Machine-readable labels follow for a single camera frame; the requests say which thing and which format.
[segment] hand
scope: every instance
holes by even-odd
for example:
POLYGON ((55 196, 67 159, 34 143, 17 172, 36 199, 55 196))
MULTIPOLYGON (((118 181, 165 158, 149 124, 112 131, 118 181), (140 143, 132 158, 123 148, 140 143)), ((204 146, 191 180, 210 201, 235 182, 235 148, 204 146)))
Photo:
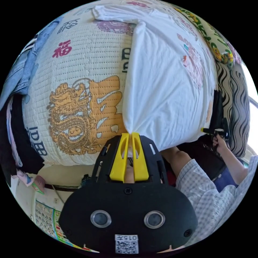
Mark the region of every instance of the hand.
POLYGON ((215 147, 216 145, 218 146, 217 152, 219 154, 221 154, 223 151, 225 151, 228 148, 225 140, 222 139, 219 135, 213 137, 213 146, 215 147))

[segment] black and white striped fabric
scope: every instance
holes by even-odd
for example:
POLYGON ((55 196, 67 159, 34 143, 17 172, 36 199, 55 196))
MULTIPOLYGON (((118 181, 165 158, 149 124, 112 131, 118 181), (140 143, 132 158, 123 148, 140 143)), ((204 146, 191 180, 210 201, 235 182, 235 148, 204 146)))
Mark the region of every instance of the black and white striped fabric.
POLYGON ((216 68, 224 117, 227 118, 231 134, 229 147, 237 158, 242 158, 250 130, 250 104, 244 72, 237 63, 229 70, 226 65, 216 62, 216 68))
POLYGON ((232 114, 230 121, 231 138, 230 149, 236 157, 245 156, 247 140, 250 131, 250 100, 244 71, 238 63, 230 70, 232 84, 232 114))
POLYGON ((216 61, 216 68, 218 74, 218 90, 222 92, 222 104, 224 117, 228 121, 228 125, 230 125, 231 113, 232 113, 232 84, 230 78, 230 72, 228 67, 225 64, 216 61))

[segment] cable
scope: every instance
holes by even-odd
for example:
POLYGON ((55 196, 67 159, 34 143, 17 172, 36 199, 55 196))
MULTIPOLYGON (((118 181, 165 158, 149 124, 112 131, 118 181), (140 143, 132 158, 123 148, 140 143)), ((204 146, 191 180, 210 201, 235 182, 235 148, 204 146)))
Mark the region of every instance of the cable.
POLYGON ((56 195, 58 196, 58 198, 61 200, 61 202, 64 204, 65 202, 62 200, 62 198, 60 197, 60 195, 58 194, 57 190, 55 189, 55 187, 52 185, 56 195))

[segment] mattress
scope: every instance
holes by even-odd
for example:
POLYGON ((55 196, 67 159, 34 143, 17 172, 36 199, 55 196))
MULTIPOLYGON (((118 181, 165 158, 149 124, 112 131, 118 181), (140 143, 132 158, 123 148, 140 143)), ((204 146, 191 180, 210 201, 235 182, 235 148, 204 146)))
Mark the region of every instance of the mattress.
MULTIPOLYGON (((161 8, 157 1, 139 2, 161 8)), ((127 131, 122 107, 135 25, 95 20, 91 8, 110 3, 127 1, 101 0, 66 13, 36 59, 23 120, 46 165, 92 165, 109 138, 127 131)), ((202 47, 209 52, 205 43, 202 47)), ((212 108, 216 68, 212 55, 206 56, 214 86, 205 101, 212 108)), ((200 112, 209 127, 212 110, 200 112)), ((201 133, 192 136, 188 141, 201 133)))

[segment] red chinese character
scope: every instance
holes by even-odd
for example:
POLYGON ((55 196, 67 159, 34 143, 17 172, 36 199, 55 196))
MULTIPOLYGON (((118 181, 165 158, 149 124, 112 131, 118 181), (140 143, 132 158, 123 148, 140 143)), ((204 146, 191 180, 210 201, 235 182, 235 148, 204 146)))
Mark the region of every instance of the red chinese character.
POLYGON ((130 5, 138 5, 138 6, 140 6, 140 7, 148 7, 148 8, 150 8, 149 6, 147 6, 147 5, 144 4, 144 3, 139 3, 139 2, 135 2, 135 1, 126 2, 126 3, 128 3, 128 4, 130 4, 130 5))
POLYGON ((59 43, 59 47, 54 51, 54 54, 52 55, 52 57, 58 58, 58 56, 65 56, 69 54, 70 51, 72 50, 72 47, 69 46, 70 43, 71 43, 71 40, 59 43))

